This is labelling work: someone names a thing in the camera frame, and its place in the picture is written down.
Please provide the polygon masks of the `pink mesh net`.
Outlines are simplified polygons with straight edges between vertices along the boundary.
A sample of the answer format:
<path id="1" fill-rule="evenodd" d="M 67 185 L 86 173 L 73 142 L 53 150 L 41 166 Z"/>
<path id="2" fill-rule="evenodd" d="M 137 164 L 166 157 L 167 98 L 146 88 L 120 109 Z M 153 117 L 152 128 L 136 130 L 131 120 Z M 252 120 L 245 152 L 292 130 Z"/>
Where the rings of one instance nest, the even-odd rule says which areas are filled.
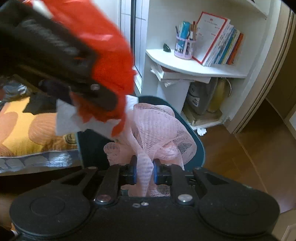
<path id="1" fill-rule="evenodd" d="M 182 169 L 192 160 L 197 145 L 185 126 L 166 105 L 137 103 L 128 111 L 122 133 L 104 146 L 110 165 L 128 164 L 137 157 L 137 182 L 125 184 L 133 197 L 168 196 L 169 189 L 153 180 L 153 161 L 175 164 Z"/>

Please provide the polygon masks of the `red plastic bag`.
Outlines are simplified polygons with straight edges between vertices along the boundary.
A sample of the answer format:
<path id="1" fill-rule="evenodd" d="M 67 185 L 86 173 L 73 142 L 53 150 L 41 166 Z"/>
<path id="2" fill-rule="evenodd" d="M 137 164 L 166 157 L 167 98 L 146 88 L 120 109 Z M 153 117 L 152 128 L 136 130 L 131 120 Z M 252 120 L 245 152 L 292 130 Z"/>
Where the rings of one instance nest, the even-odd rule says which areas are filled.
<path id="1" fill-rule="evenodd" d="M 111 137 L 118 136 L 125 126 L 126 96 L 133 91 L 135 75 L 130 46 L 120 30 L 93 1 L 26 1 L 26 4 L 66 27 L 95 51 L 97 59 L 91 77 L 115 93 L 118 98 L 115 109 L 96 107 L 74 92 L 70 97 L 82 123 L 94 120 L 99 133 L 106 130 Z"/>

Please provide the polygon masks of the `dark teal trash bin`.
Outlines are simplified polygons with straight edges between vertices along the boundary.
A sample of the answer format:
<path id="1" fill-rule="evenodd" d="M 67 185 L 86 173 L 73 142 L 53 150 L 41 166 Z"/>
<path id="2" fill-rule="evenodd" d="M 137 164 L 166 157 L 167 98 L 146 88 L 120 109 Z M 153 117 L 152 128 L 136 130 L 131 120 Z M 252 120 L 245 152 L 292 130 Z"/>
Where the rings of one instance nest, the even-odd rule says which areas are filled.
<path id="1" fill-rule="evenodd" d="M 178 113 L 175 113 L 175 118 L 181 125 L 176 132 L 177 137 L 164 146 L 157 144 L 161 140 L 159 128 L 143 128 L 144 134 L 136 133 L 136 140 L 141 145 L 144 138 L 144 147 L 148 148 L 148 155 L 152 154 L 152 160 L 158 158 L 162 163 L 180 164 L 187 171 L 201 167 L 205 151 L 200 139 Z M 111 165 L 129 163 L 135 155 L 131 144 L 115 143 L 90 129 L 78 132 L 77 137 L 85 168 L 95 166 L 100 171 L 107 170 Z"/>

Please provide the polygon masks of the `grey jug under shelf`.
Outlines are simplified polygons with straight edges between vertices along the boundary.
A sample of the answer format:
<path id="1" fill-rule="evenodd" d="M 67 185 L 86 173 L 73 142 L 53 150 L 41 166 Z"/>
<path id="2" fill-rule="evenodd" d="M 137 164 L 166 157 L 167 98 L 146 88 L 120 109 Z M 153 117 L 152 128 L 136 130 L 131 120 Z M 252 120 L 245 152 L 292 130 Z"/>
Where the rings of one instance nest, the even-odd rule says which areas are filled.
<path id="1" fill-rule="evenodd" d="M 214 95 L 218 78 L 212 77 L 209 83 L 192 82 L 186 97 L 186 102 L 198 115 L 203 115 Z"/>

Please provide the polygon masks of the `stack of papers under shelf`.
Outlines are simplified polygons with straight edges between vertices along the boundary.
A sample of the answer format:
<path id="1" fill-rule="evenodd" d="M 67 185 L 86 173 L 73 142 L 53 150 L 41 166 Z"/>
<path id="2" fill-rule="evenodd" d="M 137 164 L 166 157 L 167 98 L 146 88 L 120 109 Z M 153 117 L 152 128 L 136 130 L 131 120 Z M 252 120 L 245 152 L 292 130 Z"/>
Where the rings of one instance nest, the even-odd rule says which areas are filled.
<path id="1" fill-rule="evenodd" d="M 151 65 L 151 73 L 156 75 L 160 82 L 165 84 L 165 87 L 176 84 L 177 82 L 201 82 L 208 84 L 211 80 L 210 77 L 199 77 L 180 72 L 175 72 L 168 68 L 165 68 L 159 64 Z"/>

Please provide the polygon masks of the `bed with floral orange cover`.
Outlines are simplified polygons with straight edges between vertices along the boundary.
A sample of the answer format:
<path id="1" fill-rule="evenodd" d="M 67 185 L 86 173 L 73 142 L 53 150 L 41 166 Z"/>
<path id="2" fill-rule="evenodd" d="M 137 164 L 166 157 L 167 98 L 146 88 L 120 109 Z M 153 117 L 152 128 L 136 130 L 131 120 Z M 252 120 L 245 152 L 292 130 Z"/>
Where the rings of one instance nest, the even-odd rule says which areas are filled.
<path id="1" fill-rule="evenodd" d="M 1 78 L 1 175 L 80 166 L 75 134 L 56 135 L 56 99 Z"/>

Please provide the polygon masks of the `sliding wardrobe doors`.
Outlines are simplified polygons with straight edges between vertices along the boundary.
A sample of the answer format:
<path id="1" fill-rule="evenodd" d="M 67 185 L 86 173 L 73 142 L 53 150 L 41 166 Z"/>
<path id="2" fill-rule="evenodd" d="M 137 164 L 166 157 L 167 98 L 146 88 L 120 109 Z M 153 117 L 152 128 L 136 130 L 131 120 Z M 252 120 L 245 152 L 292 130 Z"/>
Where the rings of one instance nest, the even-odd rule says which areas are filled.
<path id="1" fill-rule="evenodd" d="M 134 92 L 136 96 L 142 93 L 148 15 L 149 1 L 147 0 L 119 1 L 120 30 L 129 42 L 133 54 L 133 69 L 136 71 L 134 77 Z"/>

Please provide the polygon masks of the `pink pen holder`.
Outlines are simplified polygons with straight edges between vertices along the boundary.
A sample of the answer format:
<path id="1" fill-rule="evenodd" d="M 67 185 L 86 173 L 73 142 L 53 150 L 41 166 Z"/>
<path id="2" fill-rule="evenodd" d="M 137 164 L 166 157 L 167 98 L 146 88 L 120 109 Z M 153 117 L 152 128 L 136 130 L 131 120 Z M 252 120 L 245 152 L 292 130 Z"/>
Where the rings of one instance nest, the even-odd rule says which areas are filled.
<path id="1" fill-rule="evenodd" d="M 174 55 L 180 59 L 190 60 L 193 57 L 196 41 L 176 36 Z"/>

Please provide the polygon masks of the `white corner shelf unit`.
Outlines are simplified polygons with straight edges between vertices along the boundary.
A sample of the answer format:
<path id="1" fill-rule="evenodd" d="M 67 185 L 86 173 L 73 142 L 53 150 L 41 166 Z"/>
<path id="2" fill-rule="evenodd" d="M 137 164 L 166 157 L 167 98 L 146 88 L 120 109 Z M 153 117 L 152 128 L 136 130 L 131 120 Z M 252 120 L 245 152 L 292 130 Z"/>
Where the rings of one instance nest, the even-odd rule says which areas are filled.
<path id="1" fill-rule="evenodd" d="M 294 27 L 283 1 L 150 1 L 141 94 L 236 133 Z"/>

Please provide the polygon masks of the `row of books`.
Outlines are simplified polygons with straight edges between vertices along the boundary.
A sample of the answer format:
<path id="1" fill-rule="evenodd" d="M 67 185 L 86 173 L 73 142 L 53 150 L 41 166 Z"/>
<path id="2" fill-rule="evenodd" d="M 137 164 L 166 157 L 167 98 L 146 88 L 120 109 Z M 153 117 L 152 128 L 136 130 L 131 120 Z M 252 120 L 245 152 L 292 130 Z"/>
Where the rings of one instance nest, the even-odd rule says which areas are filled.
<path id="1" fill-rule="evenodd" d="M 244 34 L 230 19 L 202 12 L 197 21 L 193 59 L 204 67 L 233 65 Z"/>

